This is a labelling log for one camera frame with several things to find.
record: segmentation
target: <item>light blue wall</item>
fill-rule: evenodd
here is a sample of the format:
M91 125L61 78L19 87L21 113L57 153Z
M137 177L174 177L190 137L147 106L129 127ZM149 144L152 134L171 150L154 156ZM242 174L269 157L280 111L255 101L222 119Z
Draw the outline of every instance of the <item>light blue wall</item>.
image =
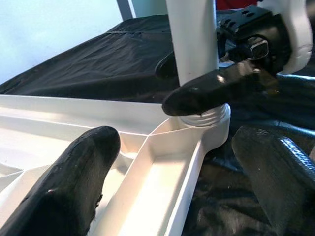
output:
M167 14L165 0L132 0L136 17Z
M1 0L0 83L121 21L116 0Z

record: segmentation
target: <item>red object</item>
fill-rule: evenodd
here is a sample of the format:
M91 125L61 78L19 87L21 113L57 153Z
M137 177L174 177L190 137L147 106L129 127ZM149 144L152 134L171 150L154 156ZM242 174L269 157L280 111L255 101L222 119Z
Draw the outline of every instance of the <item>red object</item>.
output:
M216 2L217 10L244 8L257 4L257 0L216 0Z

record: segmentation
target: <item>white cylindrical post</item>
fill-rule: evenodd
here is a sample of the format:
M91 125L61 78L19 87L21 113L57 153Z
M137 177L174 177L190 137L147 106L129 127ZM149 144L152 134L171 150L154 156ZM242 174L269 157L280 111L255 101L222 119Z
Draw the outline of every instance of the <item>white cylindrical post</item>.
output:
M180 85L218 68L214 0L166 0Z

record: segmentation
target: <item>white plastic tray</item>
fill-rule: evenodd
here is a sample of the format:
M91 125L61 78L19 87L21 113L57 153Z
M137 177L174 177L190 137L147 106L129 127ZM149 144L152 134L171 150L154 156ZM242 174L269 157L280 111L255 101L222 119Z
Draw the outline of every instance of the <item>white plastic tray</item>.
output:
M0 227L69 143L101 125L116 128L122 145L89 235L181 234L203 142L226 140L228 106L209 129L184 126L159 104L0 95Z

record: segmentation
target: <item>black plastic sheet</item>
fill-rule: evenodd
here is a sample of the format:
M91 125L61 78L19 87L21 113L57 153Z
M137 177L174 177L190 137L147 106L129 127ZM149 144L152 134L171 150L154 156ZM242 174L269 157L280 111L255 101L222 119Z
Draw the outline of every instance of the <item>black plastic sheet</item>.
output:
M229 13L218 12L217 20ZM0 86L0 93L160 103L179 85L175 76L155 76L156 65L172 50L167 16L131 19L14 77ZM312 57L296 74L315 75L314 63ZM252 188L251 173L242 168L231 145L240 127L255 125L289 137L310 154L315 145L315 79L279 76L279 88L274 97L258 94L230 104L229 138L205 157L184 236L279 233L256 195L259 182Z

